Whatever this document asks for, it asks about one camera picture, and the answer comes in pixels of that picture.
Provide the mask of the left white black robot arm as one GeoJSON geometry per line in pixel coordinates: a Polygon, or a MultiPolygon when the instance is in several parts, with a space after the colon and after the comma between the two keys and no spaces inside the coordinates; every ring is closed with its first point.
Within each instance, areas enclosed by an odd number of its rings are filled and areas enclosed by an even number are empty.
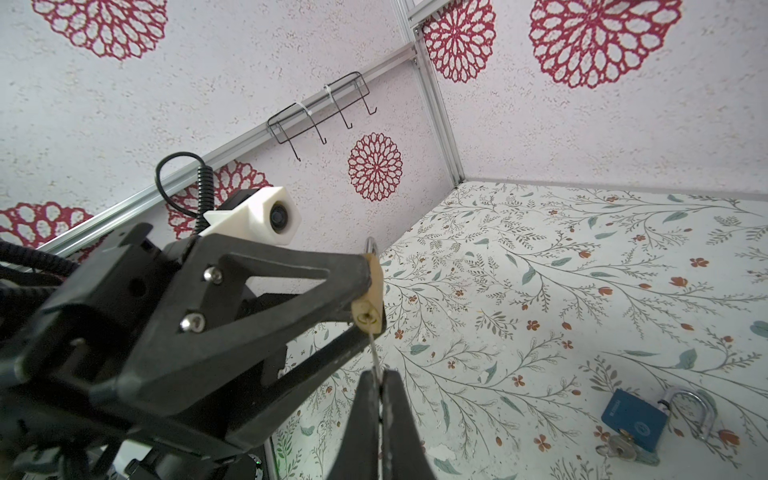
{"type": "Polygon", "coordinates": [[[376,258],[122,228],[83,263],[1,246],[1,474],[221,479],[368,337],[376,258]]]}

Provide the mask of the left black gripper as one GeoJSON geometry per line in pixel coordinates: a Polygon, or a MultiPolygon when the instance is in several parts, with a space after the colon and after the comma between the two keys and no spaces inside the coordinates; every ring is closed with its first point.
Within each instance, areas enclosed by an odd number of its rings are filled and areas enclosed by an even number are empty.
{"type": "Polygon", "coordinates": [[[1,455],[55,462],[134,441],[225,462],[262,444],[368,334],[364,254],[223,235],[114,234],[41,302],[1,292],[1,455]]]}

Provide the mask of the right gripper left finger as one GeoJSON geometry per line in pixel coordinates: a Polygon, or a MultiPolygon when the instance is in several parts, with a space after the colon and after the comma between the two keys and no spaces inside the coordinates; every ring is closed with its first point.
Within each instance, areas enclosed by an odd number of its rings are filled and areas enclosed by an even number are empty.
{"type": "Polygon", "coordinates": [[[379,473],[380,389],[371,371],[362,373],[337,458],[328,480],[376,480],[379,473]]]}

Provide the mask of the silver key with ring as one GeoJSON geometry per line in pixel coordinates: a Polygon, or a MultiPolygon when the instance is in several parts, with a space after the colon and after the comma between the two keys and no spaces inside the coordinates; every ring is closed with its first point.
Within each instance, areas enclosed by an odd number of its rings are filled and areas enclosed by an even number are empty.
{"type": "Polygon", "coordinates": [[[648,452],[623,435],[611,435],[608,440],[595,448],[596,452],[606,458],[615,458],[626,462],[639,463],[656,467],[660,459],[656,453],[648,452]]]}

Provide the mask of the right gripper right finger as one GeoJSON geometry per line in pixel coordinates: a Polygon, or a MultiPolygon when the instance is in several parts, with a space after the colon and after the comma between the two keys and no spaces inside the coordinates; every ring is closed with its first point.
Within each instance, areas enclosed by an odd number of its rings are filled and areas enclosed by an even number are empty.
{"type": "Polygon", "coordinates": [[[381,384],[382,474],[386,480],[435,480],[402,377],[385,370],[381,384]]]}

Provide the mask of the small silver key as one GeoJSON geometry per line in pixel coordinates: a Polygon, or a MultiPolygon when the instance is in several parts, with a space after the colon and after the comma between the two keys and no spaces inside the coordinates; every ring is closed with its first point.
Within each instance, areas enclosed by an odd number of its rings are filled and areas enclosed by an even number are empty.
{"type": "Polygon", "coordinates": [[[372,354],[372,360],[373,360],[373,375],[377,382],[378,386],[382,385],[382,370],[381,370],[381,363],[379,359],[379,355],[376,349],[375,344],[375,337],[372,333],[368,334],[369,344],[370,344],[370,350],[372,354]]]}

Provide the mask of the small brass padlock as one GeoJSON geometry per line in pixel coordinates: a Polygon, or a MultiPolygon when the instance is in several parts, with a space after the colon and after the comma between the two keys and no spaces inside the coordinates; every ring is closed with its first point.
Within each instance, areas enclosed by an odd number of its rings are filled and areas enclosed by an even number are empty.
{"type": "Polygon", "coordinates": [[[368,237],[364,258],[369,270],[371,284],[366,293],[351,304],[353,322],[364,333],[377,336],[384,327],[384,279],[378,258],[378,247],[373,237],[368,237]]]}

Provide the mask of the blue padlock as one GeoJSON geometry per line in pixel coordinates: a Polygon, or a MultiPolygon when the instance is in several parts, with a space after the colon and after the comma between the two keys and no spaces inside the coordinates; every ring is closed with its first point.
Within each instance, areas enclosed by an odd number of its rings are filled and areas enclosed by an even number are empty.
{"type": "Polygon", "coordinates": [[[677,397],[687,397],[700,407],[698,438],[706,441],[711,433],[716,410],[702,394],[682,387],[668,388],[655,403],[628,391],[617,389],[601,415],[602,422],[616,433],[631,440],[637,447],[654,453],[661,439],[677,397]]]}

